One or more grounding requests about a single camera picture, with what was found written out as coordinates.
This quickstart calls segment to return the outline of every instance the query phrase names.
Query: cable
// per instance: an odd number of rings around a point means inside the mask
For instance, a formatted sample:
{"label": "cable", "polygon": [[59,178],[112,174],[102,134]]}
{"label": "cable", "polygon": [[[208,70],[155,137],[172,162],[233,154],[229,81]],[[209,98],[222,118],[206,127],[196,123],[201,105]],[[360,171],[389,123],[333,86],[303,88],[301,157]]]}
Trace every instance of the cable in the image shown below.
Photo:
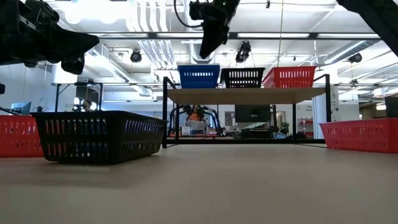
{"label": "cable", "polygon": [[178,21],[180,21],[182,25],[184,25],[184,26],[186,26],[186,27],[188,27],[188,28],[198,28],[198,27],[201,27],[201,24],[200,24],[200,25],[197,25],[197,26],[190,26],[190,25],[184,23],[184,22],[181,20],[180,16],[178,15],[178,12],[177,12],[177,0],[174,0],[174,11],[175,11],[175,15],[177,16]]}
{"label": "cable", "polygon": [[282,28],[284,24],[284,0],[282,0],[282,12],[280,14],[280,38],[279,38],[279,51],[278,51],[278,61],[277,66],[279,67],[279,58],[280,58],[280,46],[282,45]]}

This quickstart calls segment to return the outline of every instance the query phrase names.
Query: camera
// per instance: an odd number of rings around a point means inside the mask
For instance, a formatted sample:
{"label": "camera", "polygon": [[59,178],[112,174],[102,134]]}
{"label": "camera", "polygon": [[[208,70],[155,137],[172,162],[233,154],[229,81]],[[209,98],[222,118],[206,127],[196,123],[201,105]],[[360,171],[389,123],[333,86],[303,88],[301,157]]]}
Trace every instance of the camera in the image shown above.
{"label": "camera", "polygon": [[140,53],[140,50],[133,50],[131,57],[130,57],[131,62],[133,63],[138,63],[142,60],[142,56]]}
{"label": "camera", "polygon": [[238,50],[238,54],[236,54],[235,58],[236,63],[245,62],[249,58],[250,52],[251,52],[251,46],[249,41],[244,41]]}
{"label": "camera", "polygon": [[355,55],[351,56],[350,58],[348,58],[348,61],[350,63],[359,63],[362,61],[362,55],[360,53],[355,54]]}
{"label": "camera", "polygon": [[0,83],[0,95],[3,95],[5,93],[6,93],[6,86]]}

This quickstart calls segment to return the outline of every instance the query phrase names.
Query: blue basket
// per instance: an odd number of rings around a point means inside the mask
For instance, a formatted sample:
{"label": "blue basket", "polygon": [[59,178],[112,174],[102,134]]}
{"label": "blue basket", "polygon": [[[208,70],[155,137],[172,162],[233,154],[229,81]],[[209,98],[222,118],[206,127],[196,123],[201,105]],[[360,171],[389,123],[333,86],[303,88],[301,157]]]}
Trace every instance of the blue basket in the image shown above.
{"label": "blue basket", "polygon": [[216,88],[219,65],[179,65],[181,88]]}

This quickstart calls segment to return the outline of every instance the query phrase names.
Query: black basket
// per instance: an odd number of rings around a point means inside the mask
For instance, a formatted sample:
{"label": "black basket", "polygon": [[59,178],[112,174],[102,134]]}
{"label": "black basket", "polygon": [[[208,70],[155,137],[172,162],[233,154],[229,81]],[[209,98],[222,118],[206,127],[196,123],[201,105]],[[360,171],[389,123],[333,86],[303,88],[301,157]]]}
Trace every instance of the black basket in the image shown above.
{"label": "black basket", "polygon": [[223,68],[221,82],[226,88],[260,88],[266,68]]}
{"label": "black basket", "polygon": [[159,152],[166,121],[124,111],[34,113],[48,161],[116,164]]}

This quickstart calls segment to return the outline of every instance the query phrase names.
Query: table surface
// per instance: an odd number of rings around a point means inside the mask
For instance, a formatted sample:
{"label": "table surface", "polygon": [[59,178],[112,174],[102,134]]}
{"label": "table surface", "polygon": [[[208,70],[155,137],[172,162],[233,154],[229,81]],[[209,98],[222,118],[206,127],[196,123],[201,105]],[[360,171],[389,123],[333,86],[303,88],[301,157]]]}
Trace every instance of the table surface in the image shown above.
{"label": "table surface", "polygon": [[398,223],[398,155],[183,145],[116,166],[0,160],[0,223]]}
{"label": "table surface", "polygon": [[180,105],[294,104],[325,93],[324,88],[215,88],[167,90]]}

